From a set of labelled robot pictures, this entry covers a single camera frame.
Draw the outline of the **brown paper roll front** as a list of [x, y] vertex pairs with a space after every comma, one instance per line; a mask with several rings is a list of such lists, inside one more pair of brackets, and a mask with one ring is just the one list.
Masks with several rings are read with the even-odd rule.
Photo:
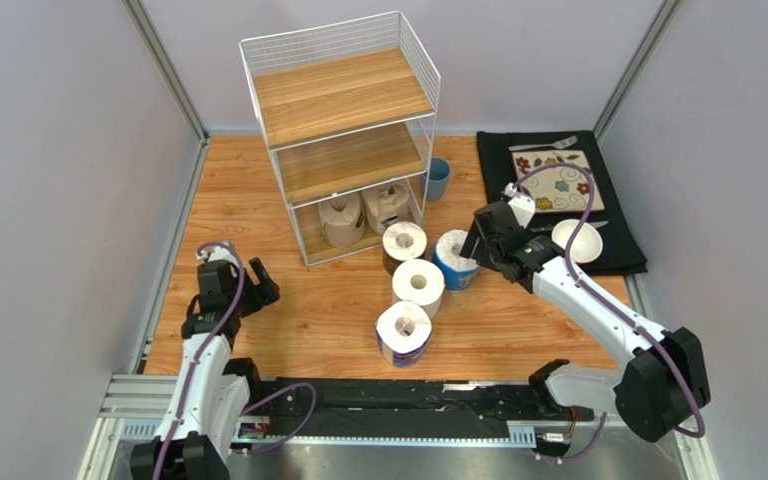
[[372, 187], [361, 195], [367, 223], [378, 235], [383, 235], [393, 223], [410, 220], [410, 194], [403, 185]]

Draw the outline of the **brown paper roll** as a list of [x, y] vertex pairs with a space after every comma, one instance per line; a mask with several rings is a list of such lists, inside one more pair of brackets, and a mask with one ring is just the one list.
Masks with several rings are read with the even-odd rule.
[[325, 240], [333, 247], [350, 247], [364, 235], [365, 211], [359, 193], [346, 194], [320, 202], [318, 214]]
[[372, 187], [361, 195], [367, 223], [378, 235], [383, 235], [393, 223], [410, 220], [410, 194], [403, 185]]

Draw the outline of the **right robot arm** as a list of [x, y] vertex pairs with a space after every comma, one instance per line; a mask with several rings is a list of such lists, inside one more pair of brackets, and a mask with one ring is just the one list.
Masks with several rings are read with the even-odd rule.
[[[627, 307], [575, 265], [549, 237], [527, 228], [525, 197], [497, 201], [473, 214], [461, 256], [553, 304], [595, 339], [616, 366], [549, 363], [529, 381], [542, 399], [617, 415], [639, 438], [668, 433], [701, 438], [711, 400], [703, 348], [685, 327], [670, 331]], [[690, 432], [683, 423], [694, 419]]]

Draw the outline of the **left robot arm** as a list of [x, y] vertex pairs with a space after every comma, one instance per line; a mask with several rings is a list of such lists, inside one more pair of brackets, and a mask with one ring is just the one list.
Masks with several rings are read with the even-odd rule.
[[150, 441], [130, 455], [135, 479], [227, 479], [237, 421], [261, 393], [250, 358], [232, 358], [242, 318], [280, 298], [262, 262], [238, 259], [230, 245], [210, 242], [196, 255], [198, 293], [181, 327], [181, 369]]

